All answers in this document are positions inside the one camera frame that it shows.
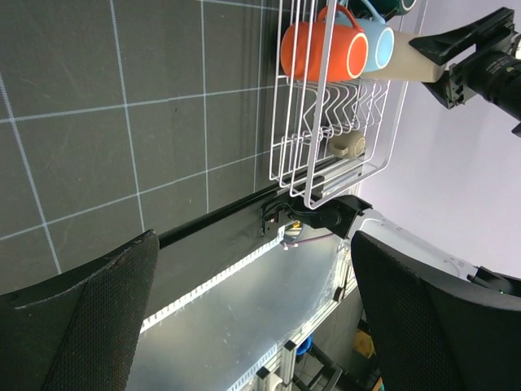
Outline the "orange mug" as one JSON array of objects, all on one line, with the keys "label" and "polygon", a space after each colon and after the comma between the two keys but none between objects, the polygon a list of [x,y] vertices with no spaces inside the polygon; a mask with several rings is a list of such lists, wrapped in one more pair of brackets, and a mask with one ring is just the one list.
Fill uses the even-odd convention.
[{"label": "orange mug", "polygon": [[368,38],[350,10],[341,5],[336,10],[348,22],[333,23],[329,49],[325,44],[326,7],[316,21],[301,21],[286,30],[280,48],[280,63],[286,76],[318,82],[324,53],[328,54],[327,82],[350,81],[362,74],[369,55]]}]

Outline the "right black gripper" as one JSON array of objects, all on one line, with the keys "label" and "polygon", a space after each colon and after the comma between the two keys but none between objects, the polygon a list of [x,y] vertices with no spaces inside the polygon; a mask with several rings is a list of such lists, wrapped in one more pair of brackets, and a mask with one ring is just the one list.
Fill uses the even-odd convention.
[{"label": "right black gripper", "polygon": [[423,84],[447,109],[475,95],[500,109],[517,108],[517,33],[512,9],[500,7],[461,28],[416,37],[409,45],[437,65],[446,64],[470,46],[475,48],[438,81]]}]

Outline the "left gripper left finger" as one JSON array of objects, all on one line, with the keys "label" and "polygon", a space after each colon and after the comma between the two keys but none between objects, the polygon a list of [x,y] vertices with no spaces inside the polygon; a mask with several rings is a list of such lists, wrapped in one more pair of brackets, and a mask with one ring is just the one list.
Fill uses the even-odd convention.
[{"label": "left gripper left finger", "polygon": [[123,390],[159,256],[149,230],[1,296],[3,390]]}]

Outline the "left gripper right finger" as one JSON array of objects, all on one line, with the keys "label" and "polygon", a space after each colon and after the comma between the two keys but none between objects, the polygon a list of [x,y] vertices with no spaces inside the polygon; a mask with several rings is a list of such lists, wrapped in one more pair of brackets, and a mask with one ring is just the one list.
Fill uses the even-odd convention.
[{"label": "left gripper right finger", "polygon": [[421,263],[363,231],[352,263],[387,390],[518,390],[520,299]]}]

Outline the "tall beige cup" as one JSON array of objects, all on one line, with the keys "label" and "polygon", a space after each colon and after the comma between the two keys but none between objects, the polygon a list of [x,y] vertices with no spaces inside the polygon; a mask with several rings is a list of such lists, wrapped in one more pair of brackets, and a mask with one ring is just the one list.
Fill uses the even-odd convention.
[{"label": "tall beige cup", "polygon": [[409,44],[416,37],[417,35],[412,33],[394,32],[392,57],[387,66],[382,69],[384,78],[432,83],[442,77],[444,66],[430,61]]}]

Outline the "small grey-beige mug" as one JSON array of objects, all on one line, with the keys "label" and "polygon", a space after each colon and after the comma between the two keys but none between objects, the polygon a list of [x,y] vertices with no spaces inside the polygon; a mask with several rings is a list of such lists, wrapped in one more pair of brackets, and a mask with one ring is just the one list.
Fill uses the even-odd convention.
[{"label": "small grey-beige mug", "polygon": [[334,156],[344,159],[355,159],[366,149],[366,138],[360,130],[352,130],[331,138],[328,150]]}]

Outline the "dark green mug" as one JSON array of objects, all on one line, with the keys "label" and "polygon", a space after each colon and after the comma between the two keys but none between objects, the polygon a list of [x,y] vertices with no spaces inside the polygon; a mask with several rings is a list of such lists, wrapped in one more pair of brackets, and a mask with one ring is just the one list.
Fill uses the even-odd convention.
[{"label": "dark green mug", "polygon": [[[408,14],[415,6],[416,0],[372,0],[369,4],[386,20]],[[356,17],[370,17],[369,7],[361,0],[348,1],[348,9]]]}]

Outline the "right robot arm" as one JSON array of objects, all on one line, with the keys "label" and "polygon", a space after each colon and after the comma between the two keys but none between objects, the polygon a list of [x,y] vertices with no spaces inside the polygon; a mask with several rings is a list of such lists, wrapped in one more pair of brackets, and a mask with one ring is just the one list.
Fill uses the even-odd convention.
[{"label": "right robot arm", "polygon": [[[459,29],[432,36],[398,33],[389,64],[372,72],[373,78],[419,81],[446,108],[454,108],[477,94],[514,118],[520,117],[520,61],[515,47],[514,12],[502,7]],[[364,231],[408,257],[459,279],[512,296],[520,288],[512,278],[447,253],[410,234],[392,233],[369,204],[354,195],[342,195],[326,205],[309,208],[292,201],[287,215],[315,228],[326,228],[343,239]]]}]

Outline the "light blue mug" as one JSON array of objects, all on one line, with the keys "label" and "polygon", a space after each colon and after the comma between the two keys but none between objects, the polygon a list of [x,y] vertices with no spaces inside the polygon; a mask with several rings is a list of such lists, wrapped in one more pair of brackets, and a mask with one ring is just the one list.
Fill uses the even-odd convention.
[{"label": "light blue mug", "polygon": [[331,39],[324,47],[329,57],[328,81],[348,81],[375,72],[389,63],[394,32],[368,1],[372,18],[359,19],[347,7],[335,6]]}]

